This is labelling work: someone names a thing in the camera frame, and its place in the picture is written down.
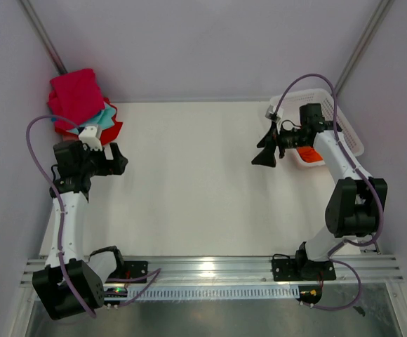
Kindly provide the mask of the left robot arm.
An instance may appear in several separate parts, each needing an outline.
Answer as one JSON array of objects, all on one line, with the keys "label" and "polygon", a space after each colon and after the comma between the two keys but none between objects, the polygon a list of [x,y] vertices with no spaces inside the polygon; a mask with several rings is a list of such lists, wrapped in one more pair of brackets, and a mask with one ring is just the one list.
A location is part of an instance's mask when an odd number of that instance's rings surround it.
[{"label": "left robot arm", "polygon": [[104,304],[104,284],[126,273],[120,250],[108,246],[84,255],[84,217],[94,176],[120,176],[128,163],[116,143],[112,158],[80,140],[54,145],[59,178],[51,183],[53,241],[45,266],[32,275],[32,285],[52,320],[95,310]]}]

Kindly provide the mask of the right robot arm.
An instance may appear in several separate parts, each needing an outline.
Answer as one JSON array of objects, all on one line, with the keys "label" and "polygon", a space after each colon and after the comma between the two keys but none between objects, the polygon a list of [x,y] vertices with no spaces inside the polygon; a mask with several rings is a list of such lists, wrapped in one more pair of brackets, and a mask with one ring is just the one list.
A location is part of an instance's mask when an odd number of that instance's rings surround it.
[{"label": "right robot arm", "polygon": [[257,144],[256,166],[275,167],[286,150],[313,148],[323,159],[335,187],[325,210],[325,227],[301,243],[286,265],[274,267],[277,281],[334,280],[331,257],[345,244],[361,246],[360,238],[376,239],[382,231],[387,183],[364,170],[349,150],[342,129],[334,119],[325,120],[321,105],[309,103],[299,109],[300,123],[291,129],[282,125],[283,110],[268,107],[271,126]]}]

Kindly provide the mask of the magenta t shirt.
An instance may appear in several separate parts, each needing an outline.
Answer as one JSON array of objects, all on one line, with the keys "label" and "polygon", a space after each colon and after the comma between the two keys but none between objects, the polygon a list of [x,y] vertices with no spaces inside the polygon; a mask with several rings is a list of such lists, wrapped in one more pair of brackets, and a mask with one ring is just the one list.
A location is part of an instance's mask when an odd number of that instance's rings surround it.
[{"label": "magenta t shirt", "polygon": [[91,68],[57,76],[50,80],[48,107],[54,116],[65,117],[76,125],[93,118],[105,102]]}]

